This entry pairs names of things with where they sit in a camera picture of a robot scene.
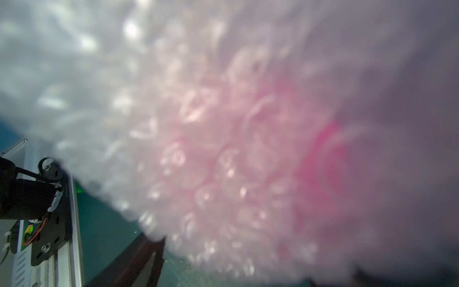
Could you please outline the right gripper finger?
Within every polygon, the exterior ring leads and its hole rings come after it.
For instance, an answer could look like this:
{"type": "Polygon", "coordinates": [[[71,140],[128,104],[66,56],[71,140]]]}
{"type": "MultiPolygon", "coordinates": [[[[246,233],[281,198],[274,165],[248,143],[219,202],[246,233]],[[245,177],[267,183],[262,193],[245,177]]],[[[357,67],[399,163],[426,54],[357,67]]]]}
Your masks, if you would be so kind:
{"type": "Polygon", "coordinates": [[[166,239],[153,242],[146,235],[140,234],[126,249],[94,279],[86,283],[87,287],[132,287],[147,263],[152,259],[147,287],[158,285],[164,264],[166,239]]]}

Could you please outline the pink plastic wine glass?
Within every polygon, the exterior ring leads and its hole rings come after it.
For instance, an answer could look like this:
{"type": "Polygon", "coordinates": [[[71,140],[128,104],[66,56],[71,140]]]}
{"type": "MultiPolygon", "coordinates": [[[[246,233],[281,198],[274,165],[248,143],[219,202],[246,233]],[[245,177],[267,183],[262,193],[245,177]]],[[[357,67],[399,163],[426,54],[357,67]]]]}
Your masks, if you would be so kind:
{"type": "Polygon", "coordinates": [[[160,93],[143,230],[215,268],[314,259],[339,185],[326,159],[338,126],[316,95],[290,73],[167,80],[160,93]]]}

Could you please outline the clear bubble wrap sheet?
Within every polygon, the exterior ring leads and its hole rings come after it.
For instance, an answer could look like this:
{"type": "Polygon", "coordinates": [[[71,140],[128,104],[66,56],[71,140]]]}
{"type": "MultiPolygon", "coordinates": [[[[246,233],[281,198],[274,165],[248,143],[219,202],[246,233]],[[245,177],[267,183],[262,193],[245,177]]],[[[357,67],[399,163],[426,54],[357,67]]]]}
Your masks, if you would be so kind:
{"type": "Polygon", "coordinates": [[[1,118],[213,275],[459,274],[457,1],[2,1],[1,118]]]}

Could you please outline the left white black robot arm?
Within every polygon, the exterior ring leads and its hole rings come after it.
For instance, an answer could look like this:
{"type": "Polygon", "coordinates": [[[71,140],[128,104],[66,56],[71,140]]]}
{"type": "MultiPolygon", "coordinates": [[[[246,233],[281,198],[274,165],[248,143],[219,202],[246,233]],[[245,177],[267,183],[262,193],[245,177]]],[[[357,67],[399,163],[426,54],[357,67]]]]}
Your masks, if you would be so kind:
{"type": "Polygon", "coordinates": [[[1,158],[1,219],[36,220],[44,216],[55,197],[53,184],[21,179],[22,173],[39,179],[37,174],[20,169],[5,158],[1,158]]]}

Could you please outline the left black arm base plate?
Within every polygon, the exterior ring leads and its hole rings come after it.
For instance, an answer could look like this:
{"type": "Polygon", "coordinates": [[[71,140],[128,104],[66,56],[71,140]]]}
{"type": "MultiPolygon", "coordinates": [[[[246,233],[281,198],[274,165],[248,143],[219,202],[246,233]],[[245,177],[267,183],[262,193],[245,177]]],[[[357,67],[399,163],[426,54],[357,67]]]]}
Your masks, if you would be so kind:
{"type": "Polygon", "coordinates": [[[60,164],[45,157],[38,164],[39,174],[52,180],[58,192],[51,210],[45,215],[45,224],[39,224],[40,233],[31,243],[31,266],[40,265],[58,253],[58,250],[72,237],[71,191],[73,183],[60,164]]]}

